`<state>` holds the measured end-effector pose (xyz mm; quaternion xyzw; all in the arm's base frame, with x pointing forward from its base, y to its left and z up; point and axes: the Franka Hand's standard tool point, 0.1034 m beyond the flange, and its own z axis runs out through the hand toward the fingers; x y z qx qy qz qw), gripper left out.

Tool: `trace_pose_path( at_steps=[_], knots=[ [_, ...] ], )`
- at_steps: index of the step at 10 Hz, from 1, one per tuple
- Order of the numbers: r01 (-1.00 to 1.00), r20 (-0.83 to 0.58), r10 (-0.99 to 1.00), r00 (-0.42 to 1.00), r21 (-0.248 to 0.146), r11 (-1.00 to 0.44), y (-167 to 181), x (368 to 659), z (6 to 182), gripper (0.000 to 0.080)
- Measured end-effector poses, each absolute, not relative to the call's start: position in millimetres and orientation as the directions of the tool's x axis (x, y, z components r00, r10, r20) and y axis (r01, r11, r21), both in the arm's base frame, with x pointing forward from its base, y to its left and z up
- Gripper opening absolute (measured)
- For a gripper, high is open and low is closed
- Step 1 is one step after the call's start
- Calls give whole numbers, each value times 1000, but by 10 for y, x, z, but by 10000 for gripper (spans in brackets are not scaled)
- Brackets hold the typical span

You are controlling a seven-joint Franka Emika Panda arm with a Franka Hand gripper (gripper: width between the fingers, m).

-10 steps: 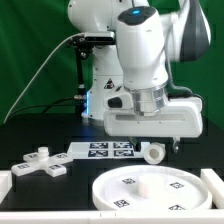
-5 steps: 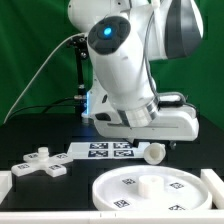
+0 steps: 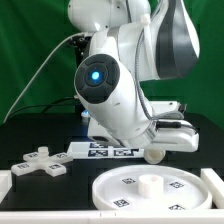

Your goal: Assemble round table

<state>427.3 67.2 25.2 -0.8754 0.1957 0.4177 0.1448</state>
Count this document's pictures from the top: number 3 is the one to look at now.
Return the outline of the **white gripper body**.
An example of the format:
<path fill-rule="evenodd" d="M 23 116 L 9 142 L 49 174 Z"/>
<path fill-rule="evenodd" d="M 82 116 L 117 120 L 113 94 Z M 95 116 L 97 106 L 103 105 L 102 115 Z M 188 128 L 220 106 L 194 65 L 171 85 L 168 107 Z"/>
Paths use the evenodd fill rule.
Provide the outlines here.
<path fill-rule="evenodd" d="M 140 103 L 89 104 L 88 136 L 104 145 L 148 150 L 193 152 L 199 135 L 190 128 L 156 128 Z"/>

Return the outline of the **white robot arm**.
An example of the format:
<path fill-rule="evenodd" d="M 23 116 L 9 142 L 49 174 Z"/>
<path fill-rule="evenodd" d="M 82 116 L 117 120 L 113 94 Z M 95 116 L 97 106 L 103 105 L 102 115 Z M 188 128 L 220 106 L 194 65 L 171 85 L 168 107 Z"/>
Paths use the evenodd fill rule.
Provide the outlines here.
<path fill-rule="evenodd" d="M 176 101 L 150 101 L 142 81 L 186 76 L 199 40 L 183 0 L 70 0 L 71 23 L 90 42 L 74 78 L 90 113 L 88 137 L 105 145 L 146 150 L 198 148 L 199 134 Z"/>

